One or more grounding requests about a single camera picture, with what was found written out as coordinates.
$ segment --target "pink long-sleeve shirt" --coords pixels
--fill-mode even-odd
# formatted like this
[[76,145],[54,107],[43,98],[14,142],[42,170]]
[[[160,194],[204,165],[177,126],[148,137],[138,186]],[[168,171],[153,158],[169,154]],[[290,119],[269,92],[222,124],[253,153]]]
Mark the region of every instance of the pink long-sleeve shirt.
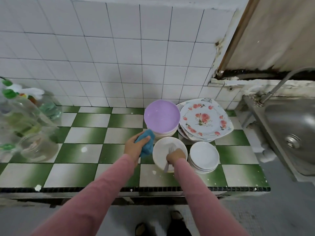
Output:
[[[124,154],[100,177],[36,228],[32,235],[96,235],[120,189],[133,175],[134,168],[131,157]],[[221,206],[217,197],[185,159],[177,160],[174,169],[175,178],[183,189],[201,236],[248,235],[230,212]]]

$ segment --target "lavender plastic bowl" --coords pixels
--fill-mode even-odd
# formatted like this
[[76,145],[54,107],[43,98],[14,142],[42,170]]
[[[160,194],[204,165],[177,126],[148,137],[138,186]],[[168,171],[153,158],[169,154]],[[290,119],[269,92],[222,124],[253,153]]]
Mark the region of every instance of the lavender plastic bowl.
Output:
[[163,134],[178,127],[180,112],[174,103],[157,100],[144,111],[144,122],[148,129]]

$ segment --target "blue rag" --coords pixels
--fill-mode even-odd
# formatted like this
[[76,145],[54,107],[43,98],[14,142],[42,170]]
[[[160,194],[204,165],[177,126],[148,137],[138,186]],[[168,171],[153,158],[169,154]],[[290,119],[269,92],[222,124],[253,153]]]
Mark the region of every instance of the blue rag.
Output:
[[146,130],[142,135],[140,135],[137,140],[135,141],[135,143],[137,143],[138,141],[140,141],[141,139],[147,137],[147,136],[150,136],[150,140],[142,147],[142,150],[141,150],[141,154],[140,154],[140,157],[144,157],[144,156],[149,156],[152,154],[153,152],[153,141],[154,141],[154,138],[155,138],[155,135],[153,133],[152,130],[148,129]]

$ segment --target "faucet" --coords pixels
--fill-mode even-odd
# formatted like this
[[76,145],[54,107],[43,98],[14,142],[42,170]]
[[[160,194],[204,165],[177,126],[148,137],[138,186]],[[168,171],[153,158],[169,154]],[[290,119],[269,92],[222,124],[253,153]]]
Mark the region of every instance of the faucet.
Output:
[[302,71],[312,71],[312,70],[315,70],[315,67],[300,68],[300,69],[289,72],[271,91],[262,95],[261,98],[258,100],[258,103],[261,105],[265,104],[265,102],[267,102],[267,100],[270,99],[274,95],[274,93],[293,75]]

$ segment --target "green and white tile countertop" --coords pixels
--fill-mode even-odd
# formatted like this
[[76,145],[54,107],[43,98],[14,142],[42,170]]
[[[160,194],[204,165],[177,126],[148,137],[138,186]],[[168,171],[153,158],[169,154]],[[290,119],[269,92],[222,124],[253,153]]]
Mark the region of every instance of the green and white tile countertop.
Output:
[[[8,155],[0,163],[0,193],[32,193],[32,197],[54,193],[74,195],[110,167],[124,151],[131,136],[146,129],[143,108],[63,106],[59,130],[51,139],[58,143],[57,154],[42,162],[32,162],[19,154]],[[234,111],[227,111],[234,131],[212,142],[220,154],[215,171],[199,175],[215,194],[270,191],[262,168],[250,147]],[[173,137],[193,142],[178,132]],[[37,185],[42,186],[39,192]],[[173,173],[163,173],[152,156],[139,159],[134,175],[120,196],[182,195]]]

